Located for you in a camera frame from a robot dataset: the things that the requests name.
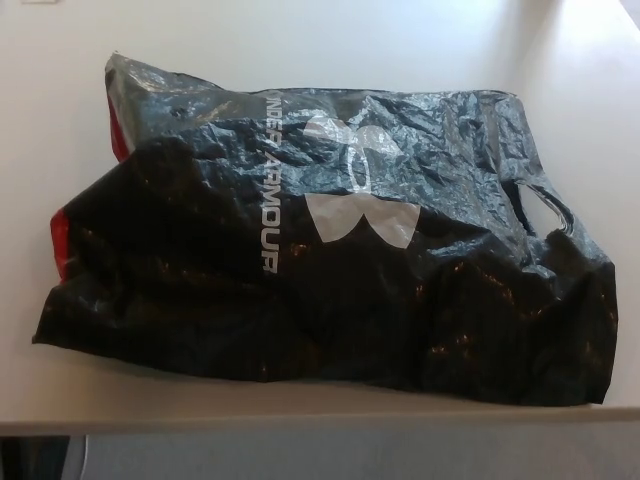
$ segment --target crumpled plastic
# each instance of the crumpled plastic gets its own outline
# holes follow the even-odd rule
[[[52,220],[35,343],[189,375],[601,403],[614,266],[498,91],[240,93],[114,55],[115,168]],[[562,221],[534,231],[519,191]]]

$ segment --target under armour bag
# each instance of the under armour bag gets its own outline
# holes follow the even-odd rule
[[[508,93],[238,93],[114,56],[119,163],[52,220],[35,343],[188,375],[601,403],[614,267]],[[519,190],[563,227],[537,236]]]

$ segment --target red fabric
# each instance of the red fabric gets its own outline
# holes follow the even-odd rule
[[[51,219],[51,238],[58,273],[64,282],[67,278],[67,261],[69,260],[69,219],[62,209],[58,210]]]
[[[116,111],[113,108],[111,99],[109,99],[109,115],[111,117],[111,148],[115,154],[118,162],[123,162],[129,158],[129,149],[127,143],[124,141],[124,135],[120,123],[118,123],[118,117]]]

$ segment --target plastic bag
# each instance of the plastic bag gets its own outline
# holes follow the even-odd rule
[[[118,55],[106,78],[126,161],[54,217],[63,282],[34,342],[198,376],[603,401],[614,267],[514,95],[238,93]],[[536,236],[520,186],[563,228]]]

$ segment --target table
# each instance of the table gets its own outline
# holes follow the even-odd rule
[[[519,94],[548,176],[617,265],[606,405],[538,410],[347,384],[221,382],[32,346],[58,281],[49,219],[115,164],[103,87],[113,50],[237,90]],[[640,418],[640,32],[617,1],[4,0],[0,58],[0,434]]]

